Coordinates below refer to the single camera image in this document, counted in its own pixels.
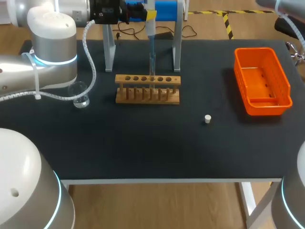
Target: yellow black tape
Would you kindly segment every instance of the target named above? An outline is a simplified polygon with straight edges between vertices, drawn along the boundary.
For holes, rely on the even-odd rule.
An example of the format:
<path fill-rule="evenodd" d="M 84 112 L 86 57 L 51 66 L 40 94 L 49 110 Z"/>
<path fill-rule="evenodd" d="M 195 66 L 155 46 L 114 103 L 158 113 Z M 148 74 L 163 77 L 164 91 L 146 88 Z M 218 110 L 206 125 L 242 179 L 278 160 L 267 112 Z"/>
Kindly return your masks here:
<path fill-rule="evenodd" d="M 272 10 L 207 10 L 207 11 L 192 11 L 189 14 L 220 14 L 223 13 L 274 13 Z"/>
<path fill-rule="evenodd" d="M 229 39 L 233 40 L 234 36 L 233 36 L 232 28 L 231 28 L 230 23 L 229 23 L 228 14 L 227 13 L 223 13 L 223 18 L 224 18 L 224 24 L 225 24 L 225 27 L 227 29 L 227 34 L 229 36 Z"/>

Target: white spiral cable wrap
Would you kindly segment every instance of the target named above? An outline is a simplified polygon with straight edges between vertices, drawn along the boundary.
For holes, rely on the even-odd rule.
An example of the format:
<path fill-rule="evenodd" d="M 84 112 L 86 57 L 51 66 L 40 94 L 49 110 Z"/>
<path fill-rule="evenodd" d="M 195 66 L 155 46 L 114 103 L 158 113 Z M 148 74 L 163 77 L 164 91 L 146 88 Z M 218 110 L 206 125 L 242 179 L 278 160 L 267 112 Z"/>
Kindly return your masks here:
<path fill-rule="evenodd" d="M 295 24 L 290 20 L 290 18 L 286 15 L 286 14 L 283 14 L 281 12 L 278 11 L 278 7 L 280 5 L 280 2 L 281 0 L 277 0 L 276 1 L 276 4 L 275 4 L 275 12 L 281 17 L 281 18 L 284 18 L 285 21 L 290 25 L 291 29 L 294 30 L 295 34 L 297 35 L 303 49 L 305 50 L 305 40 L 301 34 L 301 32 L 299 31 L 299 29 L 295 26 Z"/>
<path fill-rule="evenodd" d="M 72 97 L 64 97 L 64 96 L 59 96 L 59 95 L 55 95 L 55 94 L 51 94 L 51 93 L 47 93 L 47 92 L 42 92 L 42 91 L 39 92 L 40 95 L 43 95 L 43 96 L 46 96 L 46 97 L 49 97 L 49 98 L 52 98 L 52 99 L 62 100 L 62 101 L 71 101 L 71 100 L 75 100 L 75 99 L 83 97 L 85 94 L 87 94 L 93 88 L 93 86 L 95 85 L 95 82 L 96 82 L 96 69 L 95 69 L 93 59 L 92 59 L 92 57 L 89 53 L 89 50 L 88 50 L 88 47 L 87 47 L 87 40 L 86 40 L 88 30 L 93 24 L 95 24 L 94 20 L 89 22 L 87 24 L 87 26 L 85 27 L 83 35 L 82 35 L 82 44 L 83 44 L 86 56 L 89 60 L 90 66 L 92 68 L 92 81 L 91 81 L 91 84 L 89 85 L 89 87 L 87 88 L 87 90 L 84 91 L 83 93 L 79 94 L 79 95 L 72 96 Z M 6 101 L 6 100 L 9 100 L 9 99 L 22 97 L 22 96 L 27 96 L 27 95 L 36 95 L 36 91 L 19 92 L 19 93 L 6 95 L 6 96 L 3 96 L 3 97 L 0 97 L 0 102 Z"/>

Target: cable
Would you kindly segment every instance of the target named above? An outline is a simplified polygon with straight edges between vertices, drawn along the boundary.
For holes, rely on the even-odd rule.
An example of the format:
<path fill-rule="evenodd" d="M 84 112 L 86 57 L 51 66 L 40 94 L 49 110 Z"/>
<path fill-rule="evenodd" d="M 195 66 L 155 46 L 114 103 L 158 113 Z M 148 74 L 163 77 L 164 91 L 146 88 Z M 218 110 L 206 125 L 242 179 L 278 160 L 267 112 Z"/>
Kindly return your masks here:
<path fill-rule="evenodd" d="M 63 96 L 54 95 L 54 94 L 47 93 L 47 92 L 40 92 L 40 95 L 44 95 L 46 97 L 49 97 L 49 98 L 52 98 L 52 99 L 57 99 L 57 100 L 71 101 L 71 100 L 83 97 L 85 94 L 87 94 L 93 88 L 93 86 L 95 85 L 95 82 L 96 82 L 96 69 L 95 69 L 93 59 L 92 59 L 92 57 L 89 53 L 88 47 L 87 47 L 87 33 L 88 33 L 89 28 L 93 24 L 95 24 L 94 20 L 92 20 L 91 22 L 89 22 L 87 24 L 87 26 L 84 29 L 83 36 L 82 36 L 82 44 L 83 44 L 86 56 L 89 60 L 90 66 L 92 68 L 92 81 L 91 81 L 91 84 L 89 85 L 89 87 L 87 88 L 87 90 L 85 90 L 83 93 L 81 93 L 79 95 L 72 96 L 72 97 L 63 97 Z M 36 95 L 36 91 L 19 92 L 19 93 L 14 93 L 14 94 L 10 94 L 10 95 L 7 95 L 7 96 L 3 96 L 3 97 L 0 97 L 0 102 L 6 101 L 6 100 L 9 100 L 9 99 L 18 98 L 18 97 L 21 97 L 21 96 L 27 96 L 27 95 Z"/>
<path fill-rule="evenodd" d="M 190 25 L 184 26 L 184 27 L 182 28 L 182 32 L 183 32 L 183 30 L 184 30 L 186 27 L 190 27 L 190 28 L 192 29 L 192 31 L 193 31 L 195 34 L 189 35 L 189 36 L 183 36 L 183 35 L 182 35 L 182 37 L 188 38 L 188 37 L 195 37 L 195 36 L 197 36 L 196 31 L 195 31 L 194 28 L 193 28 L 192 26 L 190 26 Z M 167 27 L 167 26 L 157 26 L 156 28 L 165 28 L 165 29 L 168 29 L 169 31 L 171 31 L 173 34 L 175 34 L 175 32 L 174 32 L 171 28 L 169 28 L 169 27 Z"/>
<path fill-rule="evenodd" d="M 144 25 L 144 27 L 143 27 L 141 30 L 139 30 L 139 31 L 136 32 L 134 28 L 128 28 L 128 29 L 123 29 L 123 30 L 122 30 L 122 29 L 120 28 L 120 25 L 121 25 L 122 23 L 123 23 L 122 21 L 119 22 L 119 24 L 118 24 L 118 29 L 117 29 L 117 30 L 112 30 L 112 31 L 120 31 L 120 32 L 123 33 L 123 34 L 132 35 L 132 36 L 134 36 L 137 40 L 139 40 L 139 38 L 136 36 L 136 34 L 142 32 L 142 31 L 145 29 L 145 25 Z M 127 32 L 125 32 L 125 31 L 128 31 L 128 30 L 133 30 L 133 33 L 127 33 Z"/>
<path fill-rule="evenodd" d="M 295 26 L 295 24 L 292 22 L 292 20 L 290 20 L 290 18 L 286 15 L 283 14 L 281 12 L 278 11 L 278 7 L 280 5 L 281 0 L 276 0 L 276 4 L 275 4 L 275 12 L 281 17 L 284 18 L 285 21 L 290 25 L 290 27 L 293 29 L 293 31 L 295 32 L 296 36 L 298 37 L 303 49 L 305 49 L 305 40 L 301 34 L 301 32 L 299 31 L 299 29 Z"/>
<path fill-rule="evenodd" d="M 144 25 L 144 27 L 143 27 L 141 30 L 139 30 L 139 31 L 136 32 L 134 28 L 128 28 L 128 29 L 124 29 L 124 30 L 120 29 L 120 24 L 122 24 L 122 23 L 123 23 L 123 22 L 119 22 L 119 24 L 118 24 L 118 29 L 117 29 L 117 30 L 113 30 L 113 31 L 119 31 L 119 32 L 121 32 L 121 33 L 123 33 L 123 34 L 126 34 L 126 35 L 132 35 L 132 36 L 134 36 L 137 40 L 139 40 L 139 38 L 136 36 L 136 34 L 142 32 L 142 31 L 145 29 L 145 25 Z M 196 31 L 195 31 L 194 28 L 193 28 L 192 26 L 190 26 L 190 25 L 185 25 L 185 26 L 182 28 L 182 32 L 183 32 L 183 30 L 184 30 L 186 27 L 190 27 L 190 28 L 192 29 L 192 31 L 193 31 L 195 34 L 189 35 L 189 36 L 183 36 L 183 35 L 182 35 L 183 38 L 188 38 L 188 37 L 195 37 L 195 36 L 197 36 Z M 173 34 L 175 34 L 175 32 L 174 32 L 171 28 L 169 28 L 169 27 L 167 27 L 167 26 L 156 26 L 156 28 L 165 28 L 165 29 L 168 29 L 169 31 L 171 31 Z M 127 33 L 127 32 L 125 32 L 125 31 L 128 31 L 128 30 L 133 30 L 133 33 Z"/>
<path fill-rule="evenodd" d="M 36 94 L 35 94 L 35 99 L 41 99 L 41 95 L 39 92 L 39 76 L 38 76 L 38 70 L 37 70 L 37 66 L 36 63 L 33 59 L 33 57 L 28 53 L 28 52 L 24 52 L 21 55 L 25 55 L 28 57 L 28 59 L 30 60 L 33 70 L 34 70 L 34 75 L 35 75 L 35 90 L 36 90 Z"/>

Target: black cable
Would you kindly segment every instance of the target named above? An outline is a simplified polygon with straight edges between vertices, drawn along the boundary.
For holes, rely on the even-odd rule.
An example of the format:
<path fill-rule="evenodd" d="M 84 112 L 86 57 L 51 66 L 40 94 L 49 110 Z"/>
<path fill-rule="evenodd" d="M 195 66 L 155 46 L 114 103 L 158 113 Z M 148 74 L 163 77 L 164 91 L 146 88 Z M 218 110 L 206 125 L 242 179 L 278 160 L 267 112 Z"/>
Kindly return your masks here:
<path fill-rule="evenodd" d="M 193 30 L 193 32 L 195 33 L 195 34 L 193 34 L 193 35 L 189 35 L 189 36 L 183 36 L 182 35 L 182 37 L 184 37 L 184 38 L 188 38 L 188 37 L 195 37 L 195 36 L 197 36 L 197 33 L 196 33 L 196 31 L 194 30 L 194 28 L 192 27 L 192 26 L 190 26 L 190 25 L 186 25 L 186 26 L 184 26 L 183 28 L 182 28 L 182 32 L 183 32 L 183 30 L 186 28 L 186 27 L 190 27 L 192 30 Z M 174 33 L 175 34 L 175 32 L 171 29 L 171 28 L 169 28 L 169 27 L 167 27 L 167 26 L 157 26 L 156 28 L 164 28 L 164 29 L 168 29 L 169 31 L 171 31 L 172 33 Z"/>
<path fill-rule="evenodd" d="M 145 25 L 144 25 L 144 27 L 143 27 L 141 30 L 139 30 L 139 31 L 136 32 L 134 28 L 128 28 L 128 29 L 121 30 L 121 29 L 120 29 L 120 24 L 122 24 L 122 23 L 123 23 L 123 22 L 119 22 L 119 24 L 118 24 L 118 28 L 119 28 L 119 29 L 113 30 L 113 31 L 120 31 L 120 32 L 123 33 L 123 34 L 132 35 L 132 36 L 134 36 L 137 40 L 139 40 L 139 38 L 136 36 L 136 34 L 142 32 L 142 31 L 145 29 Z M 190 28 L 192 29 L 192 31 L 193 31 L 195 34 L 189 35 L 189 36 L 183 36 L 183 35 L 182 35 L 182 37 L 188 38 L 188 37 L 195 37 L 195 36 L 197 36 L 196 31 L 195 31 L 194 28 L 193 28 L 192 26 L 190 26 L 190 25 L 184 26 L 184 27 L 182 28 L 182 32 L 183 32 L 183 30 L 184 30 L 186 27 L 190 27 Z M 167 27 L 167 26 L 156 26 L 156 28 L 168 29 L 168 30 L 171 31 L 172 33 L 175 33 L 171 28 L 169 28 L 169 27 Z M 125 31 L 128 31 L 128 30 L 133 30 L 133 33 L 127 33 L 127 32 L 125 32 Z"/>
<path fill-rule="evenodd" d="M 123 33 L 123 34 L 132 35 L 132 36 L 134 36 L 137 40 L 139 40 L 139 38 L 136 36 L 136 34 L 142 32 L 142 31 L 145 29 L 145 25 L 144 25 L 144 27 L 143 27 L 141 30 L 139 30 L 139 31 L 136 32 L 134 28 L 128 28 L 128 29 L 122 30 L 122 29 L 120 28 L 120 24 L 122 24 L 122 23 L 123 23 L 123 22 L 119 22 L 119 24 L 118 24 L 118 29 L 117 29 L 117 30 L 112 30 L 112 31 L 119 31 L 119 32 L 121 32 L 121 33 Z"/>

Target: white table frame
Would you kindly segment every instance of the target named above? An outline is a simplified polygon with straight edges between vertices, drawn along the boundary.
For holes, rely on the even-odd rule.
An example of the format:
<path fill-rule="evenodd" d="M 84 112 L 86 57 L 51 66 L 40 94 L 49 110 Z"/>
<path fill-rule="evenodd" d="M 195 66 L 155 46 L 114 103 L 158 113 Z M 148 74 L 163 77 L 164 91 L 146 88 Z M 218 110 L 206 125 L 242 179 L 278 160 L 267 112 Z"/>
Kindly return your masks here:
<path fill-rule="evenodd" d="M 62 180 L 64 186 L 69 185 L 101 185 L 101 184 L 160 184 L 160 183 L 239 183 L 242 195 L 246 224 L 248 229 L 258 229 L 271 215 L 271 201 L 281 179 L 92 179 Z M 258 205 L 255 203 L 251 182 L 274 182 Z"/>
<path fill-rule="evenodd" d="M 183 0 L 183 13 L 184 13 L 185 21 L 187 21 L 187 18 L 189 16 L 189 5 L 190 5 L 190 0 Z"/>

